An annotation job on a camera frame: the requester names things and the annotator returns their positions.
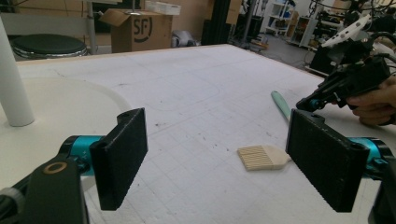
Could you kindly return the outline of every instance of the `human hand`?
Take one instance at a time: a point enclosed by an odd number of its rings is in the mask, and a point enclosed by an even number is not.
[[[346,101],[349,105],[357,106],[352,112],[359,117],[361,123],[387,123],[396,114],[396,77],[385,80],[378,86],[378,90],[348,97]]]

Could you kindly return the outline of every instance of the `white cylinder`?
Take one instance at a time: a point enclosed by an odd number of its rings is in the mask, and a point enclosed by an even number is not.
[[[21,127],[35,120],[1,18],[0,103],[10,126]]]

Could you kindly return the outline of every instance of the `white tabletop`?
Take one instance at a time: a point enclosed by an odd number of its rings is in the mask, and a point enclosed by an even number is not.
[[[148,155],[118,211],[100,211],[96,189],[86,192],[92,223],[367,223],[378,182],[363,179],[353,212],[337,214],[293,162],[278,171],[247,172],[236,153],[256,145],[285,149],[288,123],[271,91],[295,107],[320,77],[228,45],[23,62],[19,68],[24,78],[102,85],[131,108],[146,108]],[[378,137],[396,148],[392,126],[363,126],[336,105],[318,114],[347,137]]]

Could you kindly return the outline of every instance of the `white shelf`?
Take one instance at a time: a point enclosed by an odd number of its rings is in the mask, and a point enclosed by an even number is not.
[[[267,4],[267,10],[265,10],[265,14],[267,15],[264,17],[263,20],[263,28],[265,32],[275,32],[276,35],[279,33],[286,33],[289,29],[289,22],[285,27],[275,27],[275,23],[280,20],[290,21],[292,18],[292,13],[287,18],[284,17],[285,13],[287,12],[288,8],[292,7],[290,4],[286,3],[279,3],[276,0],[270,0]]]
[[[307,17],[299,17],[296,28],[291,35],[290,43],[299,47],[308,47],[309,40],[314,33],[318,21]]]

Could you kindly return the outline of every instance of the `wooden brush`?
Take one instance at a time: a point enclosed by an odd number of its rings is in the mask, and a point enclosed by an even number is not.
[[[237,152],[248,171],[282,169],[291,160],[284,150],[272,146],[240,147]]]

